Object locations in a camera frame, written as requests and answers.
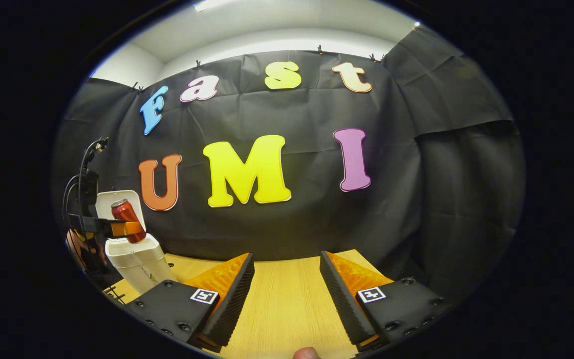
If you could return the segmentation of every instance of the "blue letter f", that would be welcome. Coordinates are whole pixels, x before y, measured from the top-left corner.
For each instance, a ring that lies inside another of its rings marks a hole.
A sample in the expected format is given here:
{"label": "blue letter f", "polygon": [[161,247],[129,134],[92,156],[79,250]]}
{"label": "blue letter f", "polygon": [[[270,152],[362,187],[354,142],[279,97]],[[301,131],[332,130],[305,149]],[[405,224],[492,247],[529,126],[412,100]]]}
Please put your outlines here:
{"label": "blue letter f", "polygon": [[167,92],[167,86],[162,86],[159,91],[156,91],[150,99],[148,99],[143,106],[141,106],[141,113],[143,114],[143,119],[145,120],[145,130],[144,135],[148,135],[150,131],[161,121],[161,114],[157,114],[157,111],[163,109],[163,98],[162,94]]}

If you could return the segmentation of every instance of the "wooden table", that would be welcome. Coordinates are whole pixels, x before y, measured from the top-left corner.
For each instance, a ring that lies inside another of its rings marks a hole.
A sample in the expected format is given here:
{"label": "wooden table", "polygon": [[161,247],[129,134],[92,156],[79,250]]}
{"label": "wooden table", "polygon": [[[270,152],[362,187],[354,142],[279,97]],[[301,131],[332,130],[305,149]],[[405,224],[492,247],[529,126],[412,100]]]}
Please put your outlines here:
{"label": "wooden table", "polygon": [[[356,250],[337,253],[379,273]],[[166,254],[178,282],[221,261]],[[256,272],[232,338],[220,353],[226,359],[290,359],[300,348],[314,347],[323,359],[348,359],[357,353],[349,342],[323,277],[320,257],[255,262]],[[139,295],[124,280],[115,284],[128,303]]]}

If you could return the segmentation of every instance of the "white ceiling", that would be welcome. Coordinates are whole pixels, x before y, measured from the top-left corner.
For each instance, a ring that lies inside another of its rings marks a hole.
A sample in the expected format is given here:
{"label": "white ceiling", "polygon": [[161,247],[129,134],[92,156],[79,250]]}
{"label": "white ceiling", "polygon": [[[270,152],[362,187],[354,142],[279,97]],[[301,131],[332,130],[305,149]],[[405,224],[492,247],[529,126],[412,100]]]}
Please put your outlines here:
{"label": "white ceiling", "polygon": [[372,0],[232,0],[201,12],[186,7],[130,43],[168,63],[217,41],[274,29],[336,29],[398,43],[415,21]]}

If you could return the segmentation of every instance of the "purple letter i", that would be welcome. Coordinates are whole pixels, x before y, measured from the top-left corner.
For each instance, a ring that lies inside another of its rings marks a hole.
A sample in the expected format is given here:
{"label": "purple letter i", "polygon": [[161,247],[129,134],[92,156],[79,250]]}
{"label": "purple letter i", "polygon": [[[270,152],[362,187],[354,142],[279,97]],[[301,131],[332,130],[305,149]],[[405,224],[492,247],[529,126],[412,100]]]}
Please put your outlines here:
{"label": "purple letter i", "polygon": [[362,156],[363,130],[342,129],[333,132],[333,138],[340,143],[342,161],[344,161],[344,179],[340,183],[342,191],[354,191],[371,184],[371,178],[365,173],[365,162]]}

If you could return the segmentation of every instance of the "ceiling light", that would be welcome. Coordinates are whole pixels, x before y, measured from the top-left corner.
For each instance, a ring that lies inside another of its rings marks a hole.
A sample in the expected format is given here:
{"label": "ceiling light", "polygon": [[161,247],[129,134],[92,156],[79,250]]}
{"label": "ceiling light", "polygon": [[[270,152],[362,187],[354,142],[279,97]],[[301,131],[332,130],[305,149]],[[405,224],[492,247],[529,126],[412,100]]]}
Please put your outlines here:
{"label": "ceiling light", "polygon": [[198,12],[201,12],[203,10],[211,9],[212,7],[217,7],[231,1],[233,0],[204,0],[198,4],[194,4],[194,9],[196,9]]}

